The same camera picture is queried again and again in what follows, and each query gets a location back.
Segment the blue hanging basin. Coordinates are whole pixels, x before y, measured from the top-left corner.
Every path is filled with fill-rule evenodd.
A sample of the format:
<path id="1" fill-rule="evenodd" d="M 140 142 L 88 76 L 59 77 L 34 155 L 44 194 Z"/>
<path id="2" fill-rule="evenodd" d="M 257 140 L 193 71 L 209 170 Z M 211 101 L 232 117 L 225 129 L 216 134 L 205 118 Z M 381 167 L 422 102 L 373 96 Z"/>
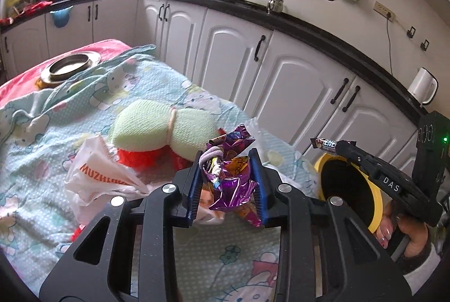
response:
<path id="1" fill-rule="evenodd" d="M 56 28 L 64 28 L 65 26 L 67 26 L 70 20 L 70 13 L 72 9 L 73 5 L 70 5 L 69 7 L 61 8 L 49 13 Z"/>

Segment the metal bowl on plate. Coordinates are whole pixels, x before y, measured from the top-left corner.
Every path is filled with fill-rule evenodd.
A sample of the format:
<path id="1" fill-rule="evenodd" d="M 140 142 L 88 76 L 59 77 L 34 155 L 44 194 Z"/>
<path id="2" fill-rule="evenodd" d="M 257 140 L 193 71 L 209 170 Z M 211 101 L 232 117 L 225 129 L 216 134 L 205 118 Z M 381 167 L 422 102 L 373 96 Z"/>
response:
<path id="1" fill-rule="evenodd" d="M 61 58 L 51 60 L 44 65 L 35 82 L 38 89 L 56 88 L 78 73 L 82 73 L 101 63 L 100 53 L 80 51 L 64 54 Z"/>

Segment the purple foil snack wrapper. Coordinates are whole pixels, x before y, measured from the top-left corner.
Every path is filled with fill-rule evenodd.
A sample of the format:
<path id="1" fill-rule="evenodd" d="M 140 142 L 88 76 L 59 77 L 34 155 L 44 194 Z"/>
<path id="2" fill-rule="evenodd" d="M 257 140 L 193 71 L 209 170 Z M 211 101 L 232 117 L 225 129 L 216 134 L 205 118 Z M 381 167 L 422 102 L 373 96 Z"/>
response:
<path id="1" fill-rule="evenodd" d="M 243 124 L 208 141 L 198 160 L 204 183 L 197 223 L 218 225 L 226 214 L 235 213 L 254 227 L 262 225 L 253 199 L 258 184 L 251 175 L 249 159 L 254 143 L 254 136 Z"/>

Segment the cartoon print bed sheet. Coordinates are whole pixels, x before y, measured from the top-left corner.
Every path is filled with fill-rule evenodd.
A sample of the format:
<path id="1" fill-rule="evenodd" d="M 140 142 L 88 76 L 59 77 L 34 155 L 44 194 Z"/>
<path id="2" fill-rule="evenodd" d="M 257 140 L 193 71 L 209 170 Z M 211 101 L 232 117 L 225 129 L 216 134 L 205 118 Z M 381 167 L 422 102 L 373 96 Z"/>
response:
<path id="1" fill-rule="evenodd" d="M 192 84 L 156 60 L 149 47 L 134 48 L 56 89 L 1 106 L 1 251 L 32 292 L 40 290 L 78 227 L 65 185 L 80 147 L 89 137 L 110 141 L 116 117 L 139 99 L 204 109 L 225 131 L 244 124 L 264 164 L 309 196 L 317 193 L 311 164 L 260 120 Z M 219 221 L 205 216 L 175 231 L 175 249 L 185 301 L 272 300 L 279 230 L 254 227 L 236 214 Z"/>

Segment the black kitchen countertop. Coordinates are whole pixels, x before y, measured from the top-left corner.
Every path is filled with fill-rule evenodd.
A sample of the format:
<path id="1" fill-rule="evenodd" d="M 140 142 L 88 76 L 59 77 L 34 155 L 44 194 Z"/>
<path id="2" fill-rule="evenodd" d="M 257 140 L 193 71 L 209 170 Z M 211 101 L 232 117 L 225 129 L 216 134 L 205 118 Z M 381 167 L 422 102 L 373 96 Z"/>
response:
<path id="1" fill-rule="evenodd" d="M 28 22 L 33 18 L 51 12 L 52 10 L 59 10 L 70 5 L 97 1 L 99 0 L 57 0 L 52 5 L 41 8 L 33 15 L 19 18 L 17 22 L 2 27 L 1 32 L 9 32 L 11 29 Z M 385 96 L 391 103 L 396 105 L 412 122 L 416 122 L 422 115 L 428 113 L 427 109 L 422 107 L 407 91 L 407 88 L 394 78 L 393 75 L 388 73 L 386 69 L 357 48 L 314 24 L 287 13 L 269 14 L 266 12 L 265 6 L 256 3 L 246 3 L 244 0 L 237 0 L 235 3 L 222 0 L 172 1 L 200 5 L 217 12 L 241 18 L 242 20 L 267 28 L 270 31 L 287 34 L 288 36 L 319 50 L 321 53 L 326 54 L 329 58 L 351 70 L 356 76 L 363 79 L 367 84 Z"/>

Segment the white electric kettle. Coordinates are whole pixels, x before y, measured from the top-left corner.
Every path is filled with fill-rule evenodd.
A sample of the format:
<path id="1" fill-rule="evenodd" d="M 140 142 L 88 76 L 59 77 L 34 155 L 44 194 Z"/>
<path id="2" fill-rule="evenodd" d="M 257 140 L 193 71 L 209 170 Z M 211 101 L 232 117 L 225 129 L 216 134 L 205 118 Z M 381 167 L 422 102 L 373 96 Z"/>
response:
<path id="1" fill-rule="evenodd" d="M 421 67 L 409 85 L 408 92 L 422 106 L 430 105 L 438 91 L 438 80 L 425 67 Z"/>

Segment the red mesh scrubber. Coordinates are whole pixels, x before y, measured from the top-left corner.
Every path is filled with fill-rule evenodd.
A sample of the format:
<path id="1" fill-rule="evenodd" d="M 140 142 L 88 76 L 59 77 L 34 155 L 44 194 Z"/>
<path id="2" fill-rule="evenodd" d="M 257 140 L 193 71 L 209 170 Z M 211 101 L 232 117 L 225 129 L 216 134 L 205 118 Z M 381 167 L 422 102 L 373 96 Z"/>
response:
<path id="1" fill-rule="evenodd" d="M 195 161 L 197 153 L 205 149 L 209 140 L 223 133 L 213 125 L 115 128 L 111 140 L 118 151 L 119 163 L 131 168 L 155 167 L 161 159 L 170 157 L 175 169 L 184 169 Z"/>

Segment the steel kettle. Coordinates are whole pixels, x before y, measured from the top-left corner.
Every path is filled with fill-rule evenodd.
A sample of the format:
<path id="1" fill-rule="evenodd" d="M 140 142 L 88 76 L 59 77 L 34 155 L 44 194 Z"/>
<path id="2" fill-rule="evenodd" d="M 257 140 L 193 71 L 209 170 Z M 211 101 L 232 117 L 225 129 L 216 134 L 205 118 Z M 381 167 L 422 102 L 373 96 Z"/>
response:
<path id="1" fill-rule="evenodd" d="M 269 0 L 266 5 L 268 14 L 281 14 L 284 9 L 284 0 Z"/>

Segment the yellow rimmed trash bin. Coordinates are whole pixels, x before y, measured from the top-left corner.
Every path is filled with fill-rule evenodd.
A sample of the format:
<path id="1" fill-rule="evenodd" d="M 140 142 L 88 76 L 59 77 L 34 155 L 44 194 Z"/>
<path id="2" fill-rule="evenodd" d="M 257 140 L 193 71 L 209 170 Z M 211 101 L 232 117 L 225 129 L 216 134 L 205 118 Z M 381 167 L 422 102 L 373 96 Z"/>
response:
<path id="1" fill-rule="evenodd" d="M 342 157 L 328 153 L 316 161 L 314 168 L 318 173 L 319 198 L 340 197 L 369 231 L 375 233 L 382 219 L 384 203 L 381 190 L 368 180 L 367 175 Z"/>

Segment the small candy bar wrapper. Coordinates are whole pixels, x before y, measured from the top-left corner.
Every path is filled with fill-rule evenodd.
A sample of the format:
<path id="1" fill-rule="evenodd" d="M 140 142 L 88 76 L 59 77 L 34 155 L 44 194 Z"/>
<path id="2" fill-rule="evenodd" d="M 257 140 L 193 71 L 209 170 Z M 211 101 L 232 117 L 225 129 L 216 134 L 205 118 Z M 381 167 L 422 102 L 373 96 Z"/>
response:
<path id="1" fill-rule="evenodd" d="M 321 149 L 327 153 L 336 153 L 337 142 L 335 140 L 314 137 L 310 141 L 314 149 Z"/>

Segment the white MUZHI plastic bag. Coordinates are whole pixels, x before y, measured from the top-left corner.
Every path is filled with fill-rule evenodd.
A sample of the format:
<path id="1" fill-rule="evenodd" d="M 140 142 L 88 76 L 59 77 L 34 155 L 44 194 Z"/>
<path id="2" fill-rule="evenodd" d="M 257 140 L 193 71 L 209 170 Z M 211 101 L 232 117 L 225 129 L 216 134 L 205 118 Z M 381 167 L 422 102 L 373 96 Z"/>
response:
<path id="1" fill-rule="evenodd" d="M 64 182 L 65 195 L 75 219 L 88 224 L 114 196 L 128 200 L 143 198 L 159 186 L 171 182 L 180 169 L 165 157 L 157 166 L 134 169 L 119 163 L 118 151 L 104 137 L 85 139 L 69 167 Z"/>

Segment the green knitted sponge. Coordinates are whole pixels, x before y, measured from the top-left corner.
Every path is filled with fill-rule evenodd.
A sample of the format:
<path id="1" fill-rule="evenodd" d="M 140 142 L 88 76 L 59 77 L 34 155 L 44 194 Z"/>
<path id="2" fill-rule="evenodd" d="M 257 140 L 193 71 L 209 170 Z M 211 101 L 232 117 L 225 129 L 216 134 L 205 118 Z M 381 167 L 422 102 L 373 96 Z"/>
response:
<path id="1" fill-rule="evenodd" d="M 218 135 L 216 121 L 207 111 L 141 99 L 123 109 L 110 131 L 111 142 L 118 149 L 148 152 L 168 146 L 189 161 Z"/>

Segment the wall power socket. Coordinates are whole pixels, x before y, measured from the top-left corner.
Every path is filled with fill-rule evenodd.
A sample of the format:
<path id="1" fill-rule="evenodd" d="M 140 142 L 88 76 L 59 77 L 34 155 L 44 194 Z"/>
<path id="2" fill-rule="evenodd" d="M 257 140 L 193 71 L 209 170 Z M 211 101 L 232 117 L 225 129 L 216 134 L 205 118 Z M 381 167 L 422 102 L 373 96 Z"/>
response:
<path id="1" fill-rule="evenodd" d="M 379 1 L 375 1 L 373 10 L 378 14 L 382 15 L 383 17 L 387 18 L 388 21 L 395 20 L 396 17 L 395 14 L 385 5 L 381 4 Z"/>

